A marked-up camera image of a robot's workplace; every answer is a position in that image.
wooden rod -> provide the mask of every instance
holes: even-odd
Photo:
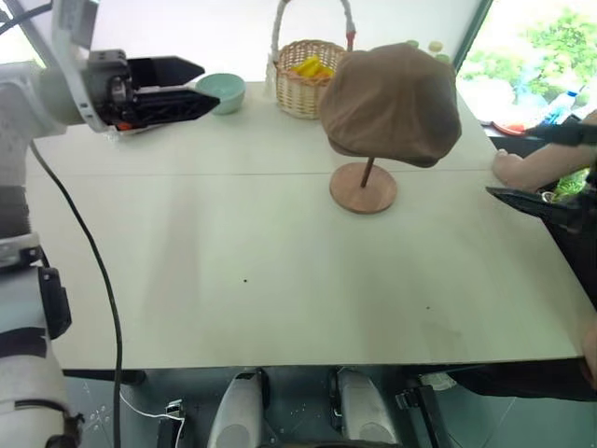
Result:
[[[374,161],[374,157],[369,157],[367,160],[367,166],[365,167],[365,172],[363,173],[363,180],[361,180],[361,189],[367,186],[367,181],[369,180],[369,175],[371,174],[371,168],[373,168]]]

brown flat cap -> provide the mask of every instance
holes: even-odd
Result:
[[[320,118],[340,154],[423,168],[446,156],[462,133],[453,67],[409,44],[347,54]]]

mint green bowl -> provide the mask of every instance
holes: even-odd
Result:
[[[227,115],[241,108],[246,86],[241,77],[232,73],[214,73],[197,81],[195,90],[219,98],[220,104],[212,112]]]

human hand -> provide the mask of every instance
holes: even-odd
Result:
[[[521,161],[521,156],[508,154],[505,149],[499,149],[493,158],[492,170],[495,177],[507,187],[520,189],[520,185],[518,185],[518,171]]]

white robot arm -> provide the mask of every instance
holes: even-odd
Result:
[[[178,58],[127,60],[119,49],[83,58],[96,10],[89,0],[54,0],[59,67],[0,65],[0,446],[80,442],[50,342],[68,329],[71,316],[58,271],[35,265],[42,250],[25,198],[27,147],[68,125],[87,123],[96,132],[145,128],[196,119],[219,103],[180,87],[203,69]]]

